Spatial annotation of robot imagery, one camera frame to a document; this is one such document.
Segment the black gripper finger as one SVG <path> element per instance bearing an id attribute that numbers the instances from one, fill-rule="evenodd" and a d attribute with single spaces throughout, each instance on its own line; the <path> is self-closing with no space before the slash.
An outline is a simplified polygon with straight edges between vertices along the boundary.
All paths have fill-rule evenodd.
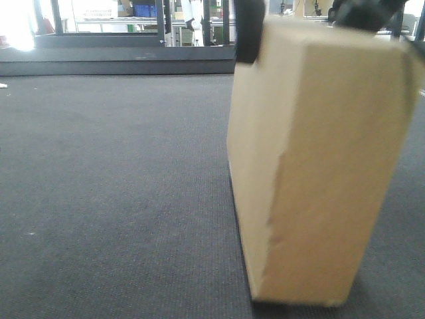
<path id="1" fill-rule="evenodd" d="M 335 25 L 338 27 L 377 32 L 387 26 L 406 1 L 334 1 Z"/>
<path id="2" fill-rule="evenodd" d="M 266 6 L 261 0 L 234 2 L 236 16 L 235 61 L 253 64 L 258 58 Z"/>

